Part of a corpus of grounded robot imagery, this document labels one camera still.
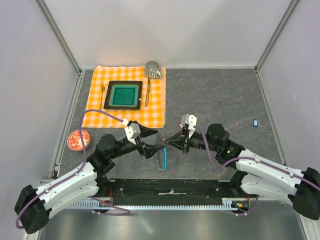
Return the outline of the blue tag key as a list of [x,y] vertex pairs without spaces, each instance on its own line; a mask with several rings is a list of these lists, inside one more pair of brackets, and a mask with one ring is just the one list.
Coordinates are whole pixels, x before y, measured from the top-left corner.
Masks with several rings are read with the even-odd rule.
[[258,128],[258,127],[262,127],[262,125],[260,124],[259,120],[254,118],[252,121],[252,125],[254,128]]

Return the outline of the orange white checkered cloth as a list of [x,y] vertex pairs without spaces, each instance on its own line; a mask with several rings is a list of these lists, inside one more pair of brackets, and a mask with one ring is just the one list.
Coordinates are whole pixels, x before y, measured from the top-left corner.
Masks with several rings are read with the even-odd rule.
[[[100,108],[101,84],[105,84],[103,93],[102,111],[119,119],[138,121],[148,128],[162,128],[166,123],[166,68],[161,67],[162,77],[150,80],[149,103],[145,107],[147,82],[145,67],[141,66],[100,66],[98,65],[92,75],[86,110]],[[142,81],[142,103],[139,110],[129,109],[103,109],[110,81]]]

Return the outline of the red white patterned bowl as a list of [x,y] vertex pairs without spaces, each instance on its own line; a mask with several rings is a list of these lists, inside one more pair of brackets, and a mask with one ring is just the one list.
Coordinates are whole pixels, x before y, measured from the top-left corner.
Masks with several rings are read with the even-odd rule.
[[[91,137],[90,134],[86,130],[82,130],[82,138],[84,142],[84,147],[87,148],[90,144]],[[82,151],[84,149],[81,135],[79,130],[73,131],[67,138],[67,146],[72,151]]]

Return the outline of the gold fork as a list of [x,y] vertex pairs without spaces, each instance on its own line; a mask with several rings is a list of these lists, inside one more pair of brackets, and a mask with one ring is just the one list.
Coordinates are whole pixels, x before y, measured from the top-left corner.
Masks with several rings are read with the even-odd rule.
[[103,82],[101,84],[101,87],[100,87],[100,91],[101,91],[101,93],[100,93],[100,104],[99,104],[99,110],[100,111],[102,110],[102,103],[103,103],[103,96],[104,96],[105,89],[106,89],[105,83]]

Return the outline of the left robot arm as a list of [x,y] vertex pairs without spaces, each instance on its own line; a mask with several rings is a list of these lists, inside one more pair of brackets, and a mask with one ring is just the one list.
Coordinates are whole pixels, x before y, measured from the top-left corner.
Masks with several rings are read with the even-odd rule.
[[84,198],[106,196],[110,180],[106,174],[115,166],[114,159],[137,151],[149,159],[164,149],[164,144],[147,144],[143,138],[158,134],[151,129],[130,121],[125,127],[126,136],[117,140],[112,134],[104,134],[90,156],[82,164],[47,184],[36,188],[25,186],[17,199],[14,211],[15,226],[31,235],[43,228],[57,213]]

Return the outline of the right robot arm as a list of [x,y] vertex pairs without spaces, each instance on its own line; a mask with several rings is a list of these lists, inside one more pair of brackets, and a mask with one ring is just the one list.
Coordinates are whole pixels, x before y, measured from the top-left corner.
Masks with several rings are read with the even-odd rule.
[[244,193],[281,201],[300,215],[320,218],[320,173],[311,167],[306,170],[288,167],[263,158],[229,139],[221,124],[211,124],[207,131],[199,126],[184,125],[179,133],[165,144],[188,153],[190,148],[215,152],[221,167],[236,170],[229,191],[235,197]]

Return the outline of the grey striped mug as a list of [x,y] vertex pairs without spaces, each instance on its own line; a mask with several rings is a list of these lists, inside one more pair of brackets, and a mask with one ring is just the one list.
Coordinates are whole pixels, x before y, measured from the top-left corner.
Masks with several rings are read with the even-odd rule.
[[149,79],[160,79],[162,77],[161,66],[156,61],[149,61],[145,64],[144,74]]

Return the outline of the gold knife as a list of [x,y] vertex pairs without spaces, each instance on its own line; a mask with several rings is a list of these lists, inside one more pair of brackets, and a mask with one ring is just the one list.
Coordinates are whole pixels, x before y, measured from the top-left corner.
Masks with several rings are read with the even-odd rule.
[[145,103],[144,103],[144,107],[145,108],[149,105],[150,92],[151,92],[151,80],[150,80],[150,78],[148,78],[147,79],[147,89],[146,89]]

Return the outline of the black green square plate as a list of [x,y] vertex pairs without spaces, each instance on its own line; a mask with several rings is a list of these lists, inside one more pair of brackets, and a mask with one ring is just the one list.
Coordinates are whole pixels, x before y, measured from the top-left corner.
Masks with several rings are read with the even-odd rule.
[[105,110],[139,110],[142,102],[142,89],[142,81],[110,81],[103,108]]

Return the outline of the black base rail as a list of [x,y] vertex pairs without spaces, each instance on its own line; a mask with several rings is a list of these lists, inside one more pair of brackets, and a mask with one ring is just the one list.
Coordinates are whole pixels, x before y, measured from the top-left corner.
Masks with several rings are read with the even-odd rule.
[[215,179],[113,179],[100,197],[111,197],[116,206],[221,205],[222,199],[246,199],[232,190],[229,181]]

